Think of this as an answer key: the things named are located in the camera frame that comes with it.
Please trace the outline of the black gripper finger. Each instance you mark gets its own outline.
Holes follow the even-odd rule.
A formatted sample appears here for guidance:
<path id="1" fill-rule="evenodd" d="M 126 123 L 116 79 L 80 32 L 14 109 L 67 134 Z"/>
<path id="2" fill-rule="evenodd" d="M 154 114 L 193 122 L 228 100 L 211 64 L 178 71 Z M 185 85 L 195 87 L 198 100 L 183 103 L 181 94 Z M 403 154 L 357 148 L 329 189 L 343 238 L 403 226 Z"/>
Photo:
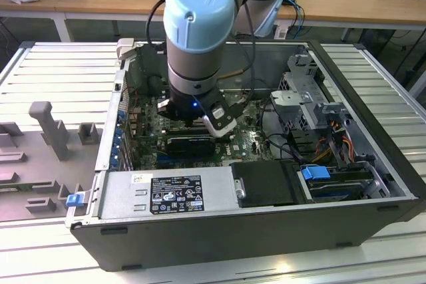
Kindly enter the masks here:
<path id="1" fill-rule="evenodd" d="M 179 104 L 172 98 L 159 100 L 157 103 L 157 113 L 169 120 L 183 123 L 185 127 L 192 127 L 194 114 L 187 109 L 185 104 Z"/>
<path id="2" fill-rule="evenodd" d="M 237 102 L 230 107 L 230 112 L 234 118 L 239 118 L 243 115 L 245 108 L 247 107 L 247 100 Z"/>

